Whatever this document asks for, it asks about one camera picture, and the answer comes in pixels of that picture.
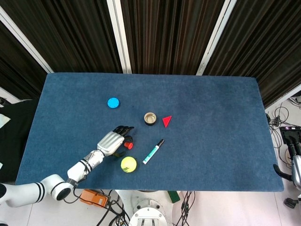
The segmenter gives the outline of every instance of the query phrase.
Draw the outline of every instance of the blue disc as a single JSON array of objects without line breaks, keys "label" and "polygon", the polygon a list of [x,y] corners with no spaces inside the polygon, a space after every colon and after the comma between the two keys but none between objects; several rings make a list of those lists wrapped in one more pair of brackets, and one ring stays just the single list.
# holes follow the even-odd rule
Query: blue disc
[{"label": "blue disc", "polygon": [[116,97],[112,97],[108,100],[108,106],[109,108],[117,108],[119,106],[120,102]]}]

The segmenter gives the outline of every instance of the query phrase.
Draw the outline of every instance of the red triangular block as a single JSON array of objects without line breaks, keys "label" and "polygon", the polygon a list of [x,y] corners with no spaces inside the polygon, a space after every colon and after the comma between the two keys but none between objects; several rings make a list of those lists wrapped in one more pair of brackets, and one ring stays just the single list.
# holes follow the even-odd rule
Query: red triangular block
[{"label": "red triangular block", "polygon": [[166,128],[171,120],[171,116],[167,116],[167,117],[163,118],[162,120],[163,120],[164,126]]}]

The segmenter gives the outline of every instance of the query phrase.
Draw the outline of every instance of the blue carpet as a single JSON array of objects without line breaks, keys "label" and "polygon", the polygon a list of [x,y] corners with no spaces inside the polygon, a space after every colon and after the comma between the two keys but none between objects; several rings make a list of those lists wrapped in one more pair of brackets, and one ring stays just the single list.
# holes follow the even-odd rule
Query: blue carpet
[{"label": "blue carpet", "polygon": [[[107,106],[110,97],[120,100],[117,109]],[[154,126],[144,124],[147,112],[157,115]],[[283,190],[254,78],[109,73],[47,76],[17,183],[55,173],[67,179],[67,170],[118,125],[135,126],[127,156],[137,159],[137,170],[125,173],[122,158],[106,157],[80,188]],[[160,139],[165,143],[142,164]]]}]

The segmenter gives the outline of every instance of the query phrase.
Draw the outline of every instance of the tennis ball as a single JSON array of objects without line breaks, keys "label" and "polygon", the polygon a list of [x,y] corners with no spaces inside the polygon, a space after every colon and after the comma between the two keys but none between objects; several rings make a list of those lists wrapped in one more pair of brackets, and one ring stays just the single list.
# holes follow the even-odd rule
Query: tennis ball
[{"label": "tennis ball", "polygon": [[131,173],[133,172],[137,167],[137,162],[133,157],[125,157],[122,161],[121,161],[121,168],[123,171],[125,171],[126,173]]}]

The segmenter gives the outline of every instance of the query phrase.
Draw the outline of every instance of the teal marker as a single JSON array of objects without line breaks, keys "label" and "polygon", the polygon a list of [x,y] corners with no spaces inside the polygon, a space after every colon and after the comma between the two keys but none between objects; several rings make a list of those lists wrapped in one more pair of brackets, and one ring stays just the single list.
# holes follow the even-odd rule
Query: teal marker
[{"label": "teal marker", "polygon": [[160,146],[164,143],[164,139],[160,140],[160,142],[152,149],[152,151],[146,156],[146,158],[143,160],[143,163],[146,164],[151,157],[156,153],[156,151],[160,148]]}]

